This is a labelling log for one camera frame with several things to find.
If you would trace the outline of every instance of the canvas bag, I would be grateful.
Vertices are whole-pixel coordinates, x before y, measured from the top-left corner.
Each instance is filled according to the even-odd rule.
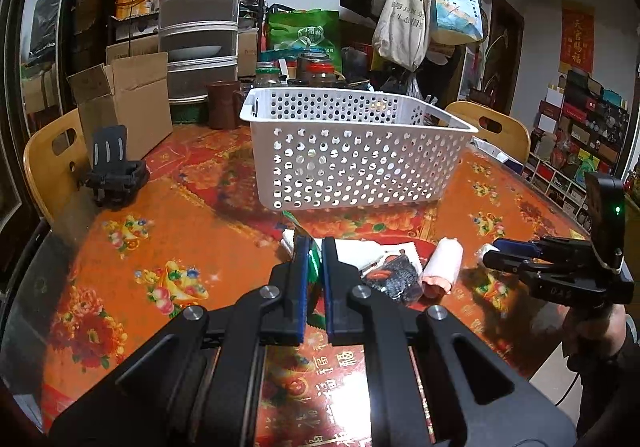
[[[448,46],[483,40],[478,0],[433,0],[431,39]]]
[[[431,0],[386,0],[373,47],[381,57],[415,71],[429,45]]]

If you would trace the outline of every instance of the white plastic basket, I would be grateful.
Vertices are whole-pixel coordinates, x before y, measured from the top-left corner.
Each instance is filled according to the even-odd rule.
[[[425,126],[433,115],[448,127]],[[359,90],[255,88],[251,123],[260,202],[272,210],[440,198],[478,132],[417,99]]]

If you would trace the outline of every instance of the doorway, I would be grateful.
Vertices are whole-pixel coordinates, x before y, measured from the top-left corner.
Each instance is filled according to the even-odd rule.
[[[524,18],[506,0],[492,0],[489,46],[482,90],[491,108],[509,115],[520,69]]]

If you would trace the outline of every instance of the chair backrest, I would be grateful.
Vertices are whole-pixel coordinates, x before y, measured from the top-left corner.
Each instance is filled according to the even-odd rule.
[[[448,113],[478,128],[478,138],[494,144],[523,164],[529,157],[529,130],[519,120],[468,101],[456,101],[446,107]]]
[[[33,199],[50,225],[78,191],[81,174],[88,169],[78,109],[31,135],[24,148],[24,171]]]

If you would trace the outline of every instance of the tablecloth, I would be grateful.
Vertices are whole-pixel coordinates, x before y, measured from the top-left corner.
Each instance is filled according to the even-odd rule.
[[[70,267],[48,338],[46,427],[182,308],[232,304],[289,259],[278,242],[286,220],[258,202],[248,128],[176,126],[146,162],[149,183],[130,206],[98,215]],[[441,237],[456,237],[463,270],[442,304],[525,377],[559,343],[559,308],[475,268],[475,254],[497,237],[583,236],[491,157],[466,150],[439,201],[295,215],[314,236],[413,241],[423,262]],[[368,445],[369,436],[361,346],[334,348],[307,327],[301,347],[268,348],[256,445]]]

